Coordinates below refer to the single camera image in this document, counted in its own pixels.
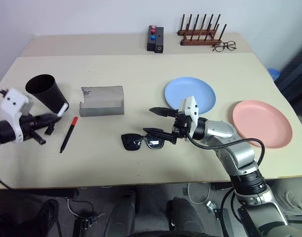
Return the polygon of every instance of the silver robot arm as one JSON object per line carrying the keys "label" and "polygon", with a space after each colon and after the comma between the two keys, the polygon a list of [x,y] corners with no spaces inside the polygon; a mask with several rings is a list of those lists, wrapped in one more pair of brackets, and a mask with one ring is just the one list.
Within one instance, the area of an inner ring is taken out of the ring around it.
{"label": "silver robot arm", "polygon": [[[230,176],[235,195],[242,204],[238,213],[248,236],[302,236],[299,230],[288,226],[270,187],[259,171],[251,145],[241,142],[227,146],[228,143],[242,140],[232,124],[199,118],[198,106],[193,96],[182,100],[178,110],[156,107],[150,111],[160,116],[175,117],[175,122],[172,133],[157,128],[144,128],[147,133],[173,144],[177,138],[185,138],[198,147],[215,150]],[[199,140],[206,146],[197,144],[194,140]]]}

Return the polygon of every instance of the blue plate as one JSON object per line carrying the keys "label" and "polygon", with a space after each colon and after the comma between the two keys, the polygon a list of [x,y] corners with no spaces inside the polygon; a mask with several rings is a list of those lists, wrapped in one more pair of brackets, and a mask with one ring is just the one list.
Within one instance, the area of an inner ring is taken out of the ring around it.
{"label": "blue plate", "polygon": [[179,108],[181,100],[191,95],[195,97],[200,115],[210,111],[216,103],[214,90],[197,78],[177,78],[169,82],[165,88],[166,102],[175,110]]}

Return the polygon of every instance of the floor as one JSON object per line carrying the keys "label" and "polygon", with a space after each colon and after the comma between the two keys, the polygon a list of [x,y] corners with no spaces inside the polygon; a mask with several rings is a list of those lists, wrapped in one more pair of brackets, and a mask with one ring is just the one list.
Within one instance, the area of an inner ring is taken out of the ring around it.
{"label": "floor", "polygon": [[[126,191],[136,188],[140,197],[140,212],[136,216],[135,232],[151,231],[151,230],[168,230],[168,221],[165,215],[167,201],[174,197],[185,197],[183,188],[187,187],[187,183],[182,184],[165,184],[165,185],[140,185],[140,186],[117,186],[110,188],[80,188],[79,197],[77,200],[86,200],[94,205],[94,210],[97,214],[106,213],[110,215],[113,206],[119,197]],[[200,202],[206,198],[208,184],[192,183],[190,185],[190,194],[194,201]],[[221,200],[227,189],[214,191],[211,190],[209,200],[220,206]],[[40,208],[36,199],[45,201],[48,197],[32,196],[19,192],[0,190],[0,215],[11,213],[14,220],[18,223],[33,218]],[[66,201],[62,198],[57,198],[59,207],[59,221],[61,229],[65,237],[72,236],[74,227],[74,216],[69,212]],[[246,237],[246,234],[240,223],[233,217],[230,206],[230,198],[228,198],[225,208],[229,210],[230,223],[233,233],[229,233],[233,237]],[[88,212],[90,206],[86,203],[72,203],[73,209],[76,212]],[[203,223],[205,232],[214,236],[223,236],[220,228],[220,222],[216,220],[214,214],[207,211],[204,204],[193,205]],[[100,223],[94,224],[88,229],[86,237],[102,237],[104,234],[106,222],[103,220]],[[57,237],[58,232],[54,226],[49,237]]]}

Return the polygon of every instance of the wooden rack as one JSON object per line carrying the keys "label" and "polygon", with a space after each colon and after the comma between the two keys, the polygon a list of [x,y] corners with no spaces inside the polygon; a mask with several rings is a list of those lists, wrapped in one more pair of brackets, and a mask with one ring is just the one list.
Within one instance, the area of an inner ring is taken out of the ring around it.
{"label": "wooden rack", "polygon": [[221,43],[221,37],[226,29],[226,24],[221,32],[221,35],[219,36],[219,39],[215,39],[215,35],[216,32],[218,30],[219,24],[219,18],[220,18],[220,14],[217,18],[217,21],[215,23],[214,28],[212,29],[212,19],[214,17],[214,14],[211,15],[210,17],[210,21],[208,23],[208,27],[207,29],[203,29],[204,28],[204,23],[205,23],[205,19],[206,19],[206,14],[204,16],[204,19],[201,23],[201,27],[200,29],[196,29],[197,26],[197,22],[198,22],[198,18],[199,18],[199,14],[197,15],[196,21],[194,23],[193,29],[190,30],[189,26],[190,26],[190,22],[191,22],[191,17],[192,14],[189,16],[189,22],[186,24],[186,28],[183,30],[183,23],[184,23],[184,18],[185,18],[185,14],[183,14],[183,18],[182,18],[182,23],[181,23],[181,29],[177,32],[177,35],[179,36],[184,36],[183,39],[181,40],[181,45],[219,45]]}

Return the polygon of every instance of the white wall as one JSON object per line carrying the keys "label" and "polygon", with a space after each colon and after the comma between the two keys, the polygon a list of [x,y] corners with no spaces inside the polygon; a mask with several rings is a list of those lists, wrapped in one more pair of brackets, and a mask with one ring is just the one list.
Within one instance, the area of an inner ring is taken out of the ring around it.
{"label": "white wall", "polygon": [[33,35],[172,33],[183,13],[221,13],[266,67],[281,70],[302,47],[302,0],[0,0],[0,79]]}

